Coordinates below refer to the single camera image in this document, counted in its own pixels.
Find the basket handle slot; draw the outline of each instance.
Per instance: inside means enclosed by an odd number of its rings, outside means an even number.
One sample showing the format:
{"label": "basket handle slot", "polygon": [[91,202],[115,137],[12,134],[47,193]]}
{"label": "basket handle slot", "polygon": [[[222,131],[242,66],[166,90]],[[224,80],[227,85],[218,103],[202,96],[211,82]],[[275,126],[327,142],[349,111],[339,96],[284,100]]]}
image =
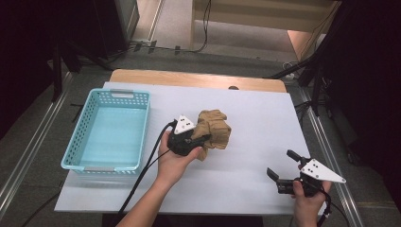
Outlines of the basket handle slot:
{"label": "basket handle slot", "polygon": [[88,172],[114,172],[114,167],[86,166],[83,170]]}
{"label": "basket handle slot", "polygon": [[133,98],[133,90],[111,89],[112,97]]}

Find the white gripper bracket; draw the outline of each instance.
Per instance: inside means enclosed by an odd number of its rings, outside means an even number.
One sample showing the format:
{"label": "white gripper bracket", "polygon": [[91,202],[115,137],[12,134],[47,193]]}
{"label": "white gripper bracket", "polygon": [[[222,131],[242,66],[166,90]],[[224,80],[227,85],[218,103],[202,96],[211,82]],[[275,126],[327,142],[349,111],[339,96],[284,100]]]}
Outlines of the white gripper bracket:
{"label": "white gripper bracket", "polygon": [[191,120],[189,120],[184,115],[180,115],[180,118],[178,119],[178,123],[175,128],[174,134],[181,134],[183,132],[190,131],[195,128],[196,128],[196,126]]}
{"label": "white gripper bracket", "polygon": [[329,181],[336,183],[346,183],[340,175],[333,172],[330,168],[324,166],[316,159],[310,160],[302,169],[301,172],[307,176],[319,181]]}

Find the black cable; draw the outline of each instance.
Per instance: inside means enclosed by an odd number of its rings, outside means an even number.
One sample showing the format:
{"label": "black cable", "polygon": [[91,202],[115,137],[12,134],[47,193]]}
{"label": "black cable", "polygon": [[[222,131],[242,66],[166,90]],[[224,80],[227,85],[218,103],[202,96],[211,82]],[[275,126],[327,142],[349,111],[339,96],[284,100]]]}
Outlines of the black cable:
{"label": "black cable", "polygon": [[345,216],[345,214],[339,209],[339,207],[338,207],[336,204],[334,204],[333,202],[331,202],[331,204],[332,204],[338,211],[340,211],[340,214],[342,214],[342,216],[344,217],[345,221],[347,221],[347,226],[348,226],[348,227],[351,226],[351,225],[350,225],[350,221],[349,221],[348,218]]}
{"label": "black cable", "polygon": [[201,48],[197,50],[189,50],[189,49],[174,49],[174,48],[168,48],[168,47],[159,47],[159,46],[147,46],[145,44],[141,44],[141,47],[149,48],[149,49],[162,49],[162,50],[171,50],[174,52],[187,52],[187,53],[199,53],[203,49],[207,47],[207,28],[209,26],[209,17],[210,17],[210,9],[212,8],[212,0],[209,0],[209,2],[206,5],[206,9],[204,10],[203,13],[203,31],[204,31],[204,42]]}
{"label": "black cable", "polygon": [[29,224],[30,221],[33,220],[33,218],[35,218],[36,215],[39,214],[39,212],[41,212],[51,201],[53,201],[55,198],[57,198],[60,195],[61,191],[59,191],[58,193],[56,193],[54,196],[52,196],[50,199],[48,199],[44,204],[42,204],[25,222],[23,225],[21,225],[21,227],[25,227]]}
{"label": "black cable", "polygon": [[141,173],[139,174],[138,179],[136,180],[135,184],[133,185],[133,188],[132,188],[130,194],[127,196],[126,200],[124,201],[124,203],[123,203],[123,205],[121,206],[121,208],[120,208],[120,210],[118,211],[118,213],[114,216],[113,220],[110,222],[110,225],[109,225],[109,226],[114,226],[114,225],[116,224],[117,218],[120,217],[120,216],[124,213],[125,208],[127,207],[128,203],[130,202],[130,200],[131,200],[133,194],[135,193],[135,191],[136,191],[136,189],[137,189],[139,183],[141,183],[142,179],[144,178],[144,176],[145,176],[145,174],[147,173],[147,171],[148,171],[148,169],[150,168],[150,166],[153,165],[153,163],[154,163],[157,159],[159,159],[162,155],[164,155],[164,154],[167,153],[167,151],[166,151],[166,152],[163,153],[160,157],[158,157],[155,161],[153,161],[152,163],[150,163],[151,160],[152,160],[152,158],[153,158],[153,155],[154,155],[154,153],[155,153],[155,151],[156,151],[156,149],[157,149],[157,147],[158,147],[158,145],[159,145],[159,143],[160,143],[160,140],[162,139],[163,134],[165,133],[165,131],[167,130],[168,127],[174,126],[175,124],[176,124],[176,121],[172,121],[172,122],[168,123],[168,124],[162,129],[162,131],[160,132],[159,137],[157,138],[156,143],[154,144],[153,150],[152,150],[152,152],[151,152],[151,154],[150,154],[150,156],[149,156],[149,158],[148,158],[147,163],[145,164],[144,168],[142,169]]}
{"label": "black cable", "polygon": [[306,50],[307,45],[309,44],[310,40],[312,39],[313,34],[315,33],[315,30],[316,30],[318,27],[320,27],[320,26],[321,26],[321,29],[319,30],[319,33],[321,33],[321,31],[322,31],[322,29],[323,29],[323,27],[324,27],[323,24],[326,23],[327,19],[330,18],[331,14],[333,14],[333,12],[337,9],[338,4],[339,4],[339,2],[336,3],[336,6],[334,6],[333,10],[330,11],[330,14],[328,14],[328,16],[327,16],[318,26],[316,26],[315,28],[313,28],[313,30],[312,30],[312,35],[311,35],[311,36],[309,37],[309,39],[307,40],[307,42],[306,42],[306,44],[305,44],[305,47],[304,47],[304,49],[302,50],[300,56],[303,56],[303,54],[304,54],[304,52],[305,52],[305,50]]}
{"label": "black cable", "polygon": [[168,149],[167,151],[163,152],[161,155],[159,155],[159,157],[157,157],[150,165],[148,168],[150,168],[154,163],[156,163],[157,160],[159,160],[161,157],[163,157],[163,155],[167,154],[170,151],[170,149]]}

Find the wrist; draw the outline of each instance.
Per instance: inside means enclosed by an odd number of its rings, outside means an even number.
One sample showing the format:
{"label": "wrist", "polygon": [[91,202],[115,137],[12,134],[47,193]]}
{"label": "wrist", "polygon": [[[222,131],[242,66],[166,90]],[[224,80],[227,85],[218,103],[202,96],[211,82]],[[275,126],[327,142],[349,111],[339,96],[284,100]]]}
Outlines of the wrist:
{"label": "wrist", "polygon": [[156,178],[156,180],[153,182],[153,185],[151,187],[160,190],[161,192],[167,193],[171,187],[174,185],[174,183],[170,183],[167,181],[163,181],[160,178]]}
{"label": "wrist", "polygon": [[299,220],[295,219],[295,224],[297,227],[316,227],[317,226],[316,220],[299,221]]}

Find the forearm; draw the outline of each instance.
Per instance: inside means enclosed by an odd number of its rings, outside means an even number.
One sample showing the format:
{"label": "forearm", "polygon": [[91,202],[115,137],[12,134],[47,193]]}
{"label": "forearm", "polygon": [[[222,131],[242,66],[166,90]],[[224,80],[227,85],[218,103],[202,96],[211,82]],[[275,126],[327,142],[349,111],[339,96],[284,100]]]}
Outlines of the forearm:
{"label": "forearm", "polygon": [[117,226],[151,226],[172,185],[155,181]]}

